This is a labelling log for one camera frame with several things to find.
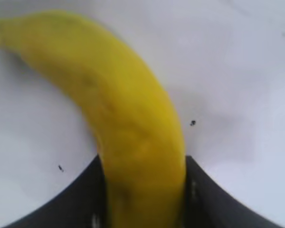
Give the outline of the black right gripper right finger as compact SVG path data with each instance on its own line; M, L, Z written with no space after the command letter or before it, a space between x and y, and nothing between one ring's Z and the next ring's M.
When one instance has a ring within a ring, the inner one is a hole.
M186 156L184 228L279 228L223 190Z

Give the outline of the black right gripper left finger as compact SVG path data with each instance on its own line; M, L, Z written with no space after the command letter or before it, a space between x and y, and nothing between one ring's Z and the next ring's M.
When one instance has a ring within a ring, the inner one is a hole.
M105 228L106 184L99 156L61 193L6 228Z

